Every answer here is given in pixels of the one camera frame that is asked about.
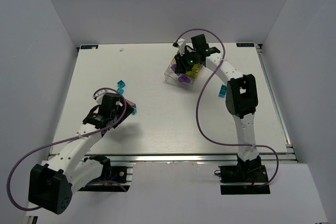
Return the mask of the purple long lego brick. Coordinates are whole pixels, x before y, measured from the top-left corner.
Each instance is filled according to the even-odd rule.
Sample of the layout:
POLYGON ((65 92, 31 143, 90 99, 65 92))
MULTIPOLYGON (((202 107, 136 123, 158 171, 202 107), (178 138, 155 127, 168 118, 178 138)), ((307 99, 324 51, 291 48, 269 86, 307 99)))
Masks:
POLYGON ((188 76, 184 75, 184 74, 182 74, 178 77, 178 81, 180 83, 190 83, 191 82, 190 78, 188 76))

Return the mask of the green long lego brick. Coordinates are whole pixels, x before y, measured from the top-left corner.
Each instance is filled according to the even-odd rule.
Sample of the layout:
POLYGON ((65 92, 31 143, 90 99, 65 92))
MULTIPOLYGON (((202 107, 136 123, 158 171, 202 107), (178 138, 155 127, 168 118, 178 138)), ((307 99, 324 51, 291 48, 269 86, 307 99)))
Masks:
POLYGON ((190 71, 186 72, 185 75, 189 78, 196 79, 201 68, 202 68, 201 64, 195 64, 190 71))

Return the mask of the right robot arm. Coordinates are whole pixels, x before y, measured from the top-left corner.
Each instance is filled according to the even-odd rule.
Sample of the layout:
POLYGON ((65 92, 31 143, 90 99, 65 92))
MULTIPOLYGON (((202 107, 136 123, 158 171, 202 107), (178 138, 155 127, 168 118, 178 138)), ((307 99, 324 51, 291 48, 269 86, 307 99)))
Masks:
POLYGON ((210 70, 210 77, 218 76, 226 86, 225 105, 233 116, 237 144, 227 146, 238 147, 238 159, 242 162, 257 159, 259 153, 256 147, 254 131, 254 115, 258 105, 256 79, 252 74, 243 74, 225 60, 226 49, 221 43, 222 50, 210 47, 205 35, 200 34, 191 38, 192 46, 188 46, 179 37, 173 43, 178 49, 174 56, 174 73, 185 75, 196 65, 203 65, 210 70))

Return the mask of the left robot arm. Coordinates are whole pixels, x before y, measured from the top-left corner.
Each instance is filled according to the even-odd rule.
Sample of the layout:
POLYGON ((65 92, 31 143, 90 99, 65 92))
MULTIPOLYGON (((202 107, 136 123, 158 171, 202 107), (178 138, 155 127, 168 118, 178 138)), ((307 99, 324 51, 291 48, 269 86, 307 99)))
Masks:
POLYGON ((88 184, 98 185, 115 178, 110 159, 86 157, 90 149, 134 111, 121 95, 106 93, 83 119, 78 138, 53 158, 30 171, 28 201, 55 214, 63 213, 72 196, 88 184))

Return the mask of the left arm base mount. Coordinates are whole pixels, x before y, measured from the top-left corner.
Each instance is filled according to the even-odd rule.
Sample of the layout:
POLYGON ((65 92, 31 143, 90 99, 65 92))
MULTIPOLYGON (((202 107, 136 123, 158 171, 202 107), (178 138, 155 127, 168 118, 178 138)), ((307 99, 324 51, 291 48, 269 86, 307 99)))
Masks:
POLYGON ((94 161, 102 167, 100 176, 92 179, 79 191, 126 193, 130 188, 132 167, 120 164, 111 164, 111 160, 103 155, 85 157, 82 164, 94 161))

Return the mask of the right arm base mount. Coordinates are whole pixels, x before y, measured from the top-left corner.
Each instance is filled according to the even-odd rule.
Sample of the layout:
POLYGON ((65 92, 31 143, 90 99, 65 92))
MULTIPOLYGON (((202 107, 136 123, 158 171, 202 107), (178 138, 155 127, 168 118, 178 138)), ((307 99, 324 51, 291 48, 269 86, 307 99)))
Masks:
POLYGON ((269 195, 266 167, 257 156, 252 161, 237 159, 236 165, 220 166, 214 171, 220 178, 222 195, 269 195))

